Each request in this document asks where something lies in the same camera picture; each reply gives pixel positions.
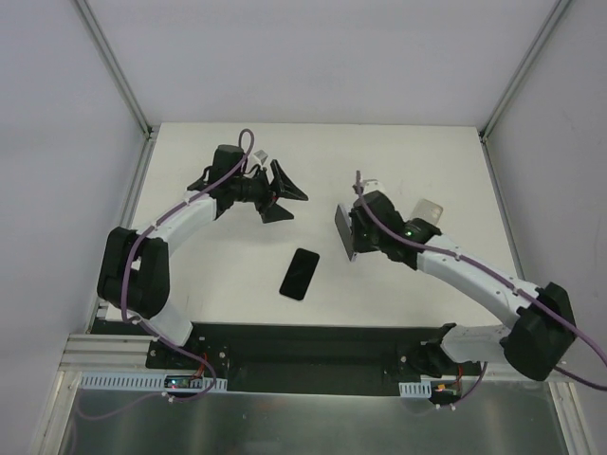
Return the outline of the phone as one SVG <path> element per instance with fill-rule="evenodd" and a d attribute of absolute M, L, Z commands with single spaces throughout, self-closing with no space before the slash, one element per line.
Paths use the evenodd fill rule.
<path fill-rule="evenodd" d="M 279 288 L 279 294 L 302 301 L 320 261 L 320 254 L 297 248 Z"/>

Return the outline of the beige translucent phone case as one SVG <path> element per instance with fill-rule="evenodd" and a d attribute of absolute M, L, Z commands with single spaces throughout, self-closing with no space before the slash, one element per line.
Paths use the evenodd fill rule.
<path fill-rule="evenodd" d="M 425 198 L 421 198 L 417 201 L 414 209 L 411 212 L 411 219 L 421 219 L 429 224 L 437 226 L 441 215 L 443 214 L 443 207 Z"/>

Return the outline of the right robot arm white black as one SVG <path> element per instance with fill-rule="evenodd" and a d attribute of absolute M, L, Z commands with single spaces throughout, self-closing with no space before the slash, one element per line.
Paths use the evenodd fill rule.
<path fill-rule="evenodd" d="M 437 278 L 480 304 L 498 324 L 446 323 L 406 354 L 411 368 L 439 377 L 459 364 L 510 365 L 544 381 L 573 344 L 575 319 L 567 292 L 509 277 L 465 253 L 438 227 L 404 219 L 382 191 L 361 191 L 347 214 L 354 254 L 378 251 L 389 260 Z"/>

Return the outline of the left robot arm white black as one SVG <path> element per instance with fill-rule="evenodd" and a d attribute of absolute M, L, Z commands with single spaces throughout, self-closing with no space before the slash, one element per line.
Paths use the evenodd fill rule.
<path fill-rule="evenodd" d="M 236 203 L 252 204 L 265 224 L 293 219 L 281 199 L 307 200 L 277 160 L 252 158 L 241 147 L 220 145 L 210 166 L 182 200 L 140 229 L 116 227 L 108 234 L 98 278 L 101 300 L 129 322 L 143 323 L 170 342 L 167 356 L 181 369 L 193 367 L 200 346 L 193 324 L 171 301 L 170 258 L 199 229 Z"/>

